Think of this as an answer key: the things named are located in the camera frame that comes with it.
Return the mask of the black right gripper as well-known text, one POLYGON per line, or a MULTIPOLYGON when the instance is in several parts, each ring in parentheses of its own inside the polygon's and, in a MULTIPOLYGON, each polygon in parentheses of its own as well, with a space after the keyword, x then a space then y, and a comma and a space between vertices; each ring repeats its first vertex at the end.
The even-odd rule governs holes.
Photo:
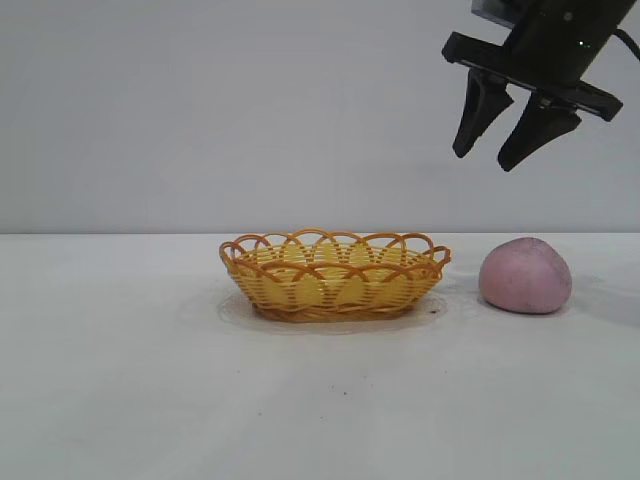
POLYGON ((442 54, 465 65, 465 104, 453 142, 466 156, 493 121, 514 102, 508 83, 531 92, 514 130, 498 153, 510 172, 529 155, 581 123, 576 108, 605 121, 622 102, 582 76, 631 10, 626 0, 474 1, 471 11, 510 29, 501 45, 453 32, 442 54))

